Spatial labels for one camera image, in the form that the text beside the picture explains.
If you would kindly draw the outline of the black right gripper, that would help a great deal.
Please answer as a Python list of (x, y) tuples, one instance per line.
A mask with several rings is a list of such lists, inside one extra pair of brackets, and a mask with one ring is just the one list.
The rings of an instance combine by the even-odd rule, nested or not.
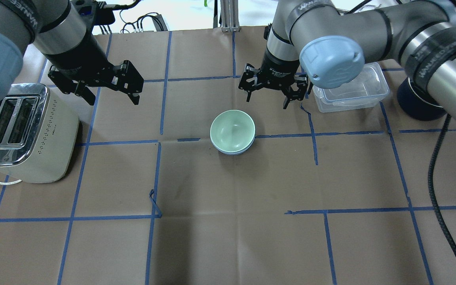
[(260, 68), (249, 63), (244, 67), (239, 89), (246, 92), (246, 102), (250, 102), (252, 92), (261, 88), (281, 90), (286, 97), (283, 102), (283, 109), (286, 109), (291, 101), (305, 98), (309, 85), (306, 76), (295, 79), (298, 68), (298, 59), (283, 60), (265, 50)]

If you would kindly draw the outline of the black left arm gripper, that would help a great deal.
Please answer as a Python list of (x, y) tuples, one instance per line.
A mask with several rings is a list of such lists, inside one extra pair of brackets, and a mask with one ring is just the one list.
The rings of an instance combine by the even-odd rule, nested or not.
[(96, 96), (89, 87), (106, 87), (128, 95), (134, 105), (139, 105), (144, 79), (129, 60), (120, 65), (111, 63), (101, 67), (83, 67), (75, 70), (60, 70), (52, 65), (47, 76), (65, 94), (74, 93), (88, 105), (94, 106)]

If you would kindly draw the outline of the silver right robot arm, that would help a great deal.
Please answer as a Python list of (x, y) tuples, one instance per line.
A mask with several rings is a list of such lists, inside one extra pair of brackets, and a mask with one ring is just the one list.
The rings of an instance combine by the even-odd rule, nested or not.
[(341, 15), (329, 0), (281, 0), (267, 35), (261, 68), (247, 64), (239, 89), (280, 90), (304, 99), (309, 83), (333, 89), (366, 63), (393, 59), (407, 77), (456, 119), (456, 7), (413, 0)]

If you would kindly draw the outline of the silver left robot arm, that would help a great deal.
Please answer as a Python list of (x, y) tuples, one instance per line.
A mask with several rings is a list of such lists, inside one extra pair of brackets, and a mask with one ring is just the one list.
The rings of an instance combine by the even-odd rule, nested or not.
[(50, 61), (49, 79), (61, 92), (94, 105), (90, 87), (105, 87), (138, 105), (143, 77), (129, 60), (121, 65), (108, 61), (92, 35), (95, 22), (95, 14), (82, 16), (71, 0), (0, 0), (0, 101), (33, 44)]

